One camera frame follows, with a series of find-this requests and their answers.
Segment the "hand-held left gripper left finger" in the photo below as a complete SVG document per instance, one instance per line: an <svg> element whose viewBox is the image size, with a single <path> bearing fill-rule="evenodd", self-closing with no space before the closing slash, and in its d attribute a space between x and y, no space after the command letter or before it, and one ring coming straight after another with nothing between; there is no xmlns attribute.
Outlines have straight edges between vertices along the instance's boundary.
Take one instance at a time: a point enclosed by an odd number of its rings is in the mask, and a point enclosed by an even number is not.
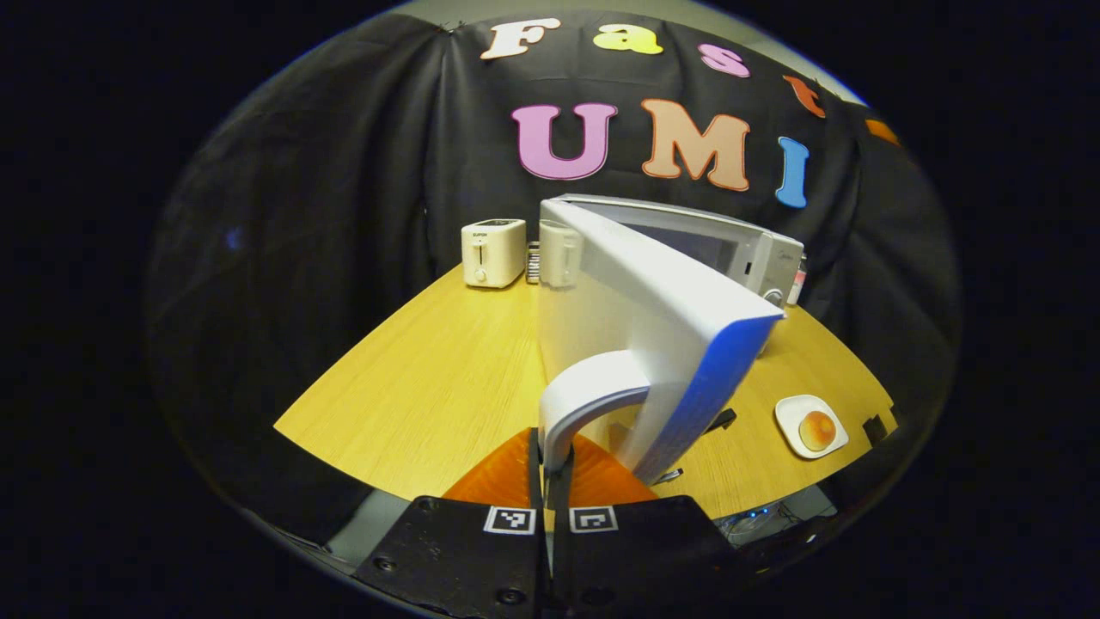
<svg viewBox="0 0 1100 619"><path fill-rule="evenodd" d="M534 428L443 496L419 496L353 578L424 619L541 619L547 545Z"/></svg>

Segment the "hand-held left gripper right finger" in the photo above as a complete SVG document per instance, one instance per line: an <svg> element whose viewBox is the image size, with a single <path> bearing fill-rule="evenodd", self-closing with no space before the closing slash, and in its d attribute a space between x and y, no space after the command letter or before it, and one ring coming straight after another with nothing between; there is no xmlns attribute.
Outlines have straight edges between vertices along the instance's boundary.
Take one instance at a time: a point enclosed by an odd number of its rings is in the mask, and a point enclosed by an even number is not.
<svg viewBox="0 0 1100 619"><path fill-rule="evenodd" d="M549 594L563 619L723 619L750 587L743 559L688 496L573 508L573 455L547 476Z"/></svg>

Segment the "white microwave oven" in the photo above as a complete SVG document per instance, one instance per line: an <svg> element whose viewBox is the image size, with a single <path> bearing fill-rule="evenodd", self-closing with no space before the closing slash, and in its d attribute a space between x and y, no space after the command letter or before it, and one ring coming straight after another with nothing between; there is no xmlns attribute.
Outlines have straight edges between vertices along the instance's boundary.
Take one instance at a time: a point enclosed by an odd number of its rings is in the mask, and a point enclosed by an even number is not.
<svg viewBox="0 0 1100 619"><path fill-rule="evenodd" d="M582 428L637 405L614 455L652 483L705 434L785 310L566 199L540 205L539 242L542 465L556 475Z"/></svg>

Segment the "round bread bun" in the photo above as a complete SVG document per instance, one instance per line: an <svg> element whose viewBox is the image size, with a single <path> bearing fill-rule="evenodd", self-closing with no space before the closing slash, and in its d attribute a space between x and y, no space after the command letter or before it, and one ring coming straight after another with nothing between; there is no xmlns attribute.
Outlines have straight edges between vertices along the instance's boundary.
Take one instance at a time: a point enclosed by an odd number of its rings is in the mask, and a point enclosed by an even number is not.
<svg viewBox="0 0 1100 619"><path fill-rule="evenodd" d="M832 416L820 410L810 411L798 427L798 435L806 450L822 453L833 445L836 439L836 425Z"/></svg>

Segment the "white toaster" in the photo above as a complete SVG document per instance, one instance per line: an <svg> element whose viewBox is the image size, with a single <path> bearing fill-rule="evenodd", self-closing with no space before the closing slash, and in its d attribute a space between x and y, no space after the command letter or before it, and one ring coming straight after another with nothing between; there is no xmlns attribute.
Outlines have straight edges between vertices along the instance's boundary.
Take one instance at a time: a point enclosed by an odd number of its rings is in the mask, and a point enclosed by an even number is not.
<svg viewBox="0 0 1100 619"><path fill-rule="evenodd" d="M527 266L526 222L494 218L461 229L465 285L503 289L520 278Z"/></svg>

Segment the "white square plate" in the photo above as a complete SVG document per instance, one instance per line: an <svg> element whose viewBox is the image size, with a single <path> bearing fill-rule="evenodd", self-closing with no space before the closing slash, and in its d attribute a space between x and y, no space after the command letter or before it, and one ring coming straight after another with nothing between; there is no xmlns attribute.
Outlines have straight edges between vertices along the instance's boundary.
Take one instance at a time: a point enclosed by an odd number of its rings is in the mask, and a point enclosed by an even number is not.
<svg viewBox="0 0 1100 619"><path fill-rule="evenodd" d="M833 445L828 450L822 451L822 453L812 453L812 451L806 450L801 442L800 435L798 435L798 427L801 420L813 410L820 410L832 416L836 425L837 433ZM809 461L835 453L840 447L845 447L849 442L848 431L842 425L840 416L833 410L829 404L826 404L818 396L794 395L783 397L783 399L778 400L776 404L774 418L782 436L787 440L787 446L791 447L795 455L809 458Z"/></svg>

